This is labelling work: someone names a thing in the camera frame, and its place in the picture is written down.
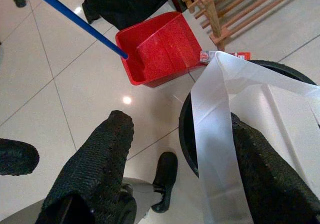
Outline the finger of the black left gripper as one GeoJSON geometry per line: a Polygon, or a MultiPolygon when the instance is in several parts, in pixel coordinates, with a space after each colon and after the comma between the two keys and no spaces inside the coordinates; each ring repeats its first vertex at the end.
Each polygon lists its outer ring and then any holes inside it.
{"type": "Polygon", "coordinates": [[[28,143],[0,139],[0,175],[28,175],[40,160],[37,149],[28,143]]]}

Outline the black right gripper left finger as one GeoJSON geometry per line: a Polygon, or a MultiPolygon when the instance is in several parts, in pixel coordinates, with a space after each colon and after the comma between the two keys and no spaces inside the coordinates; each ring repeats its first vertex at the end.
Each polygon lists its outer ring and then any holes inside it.
{"type": "Polygon", "coordinates": [[[73,224],[115,224],[133,135],[132,118],[122,111],[112,111],[63,166],[36,223],[60,223],[63,205],[73,200],[84,205],[73,224]]]}

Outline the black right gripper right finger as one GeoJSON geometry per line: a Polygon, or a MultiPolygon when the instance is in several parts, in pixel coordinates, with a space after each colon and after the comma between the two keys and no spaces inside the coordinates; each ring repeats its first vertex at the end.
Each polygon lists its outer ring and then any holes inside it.
{"type": "Polygon", "coordinates": [[[318,224],[320,201],[264,135],[231,114],[242,184],[255,224],[318,224]]]}

